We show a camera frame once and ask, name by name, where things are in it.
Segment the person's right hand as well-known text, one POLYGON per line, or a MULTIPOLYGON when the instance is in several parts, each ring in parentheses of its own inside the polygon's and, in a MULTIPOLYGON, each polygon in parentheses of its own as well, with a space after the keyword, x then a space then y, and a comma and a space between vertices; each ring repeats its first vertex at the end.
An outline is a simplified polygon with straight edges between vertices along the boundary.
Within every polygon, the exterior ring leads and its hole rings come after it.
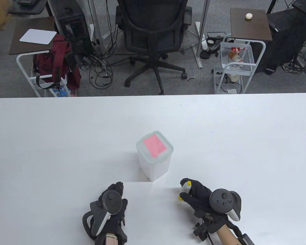
POLYGON ((180 197, 194 209, 194 215, 203 220, 203 229, 213 234, 223 225, 227 225, 238 236, 239 228, 229 221, 228 215, 217 213, 212 209, 209 202, 212 191, 199 181, 189 178, 183 178, 180 182, 181 186, 188 181, 191 182, 192 187, 189 193, 180 193, 180 197))

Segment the person's left hand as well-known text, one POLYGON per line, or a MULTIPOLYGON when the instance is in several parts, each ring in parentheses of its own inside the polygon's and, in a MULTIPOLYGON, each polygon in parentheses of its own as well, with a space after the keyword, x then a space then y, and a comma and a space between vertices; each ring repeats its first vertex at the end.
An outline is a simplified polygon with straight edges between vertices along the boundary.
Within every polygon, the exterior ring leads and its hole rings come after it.
POLYGON ((127 242, 122 227, 125 226, 128 200, 122 198, 123 190, 122 182, 113 183, 102 192, 97 201, 90 203, 92 218, 89 234, 96 245, 124 245, 127 242))

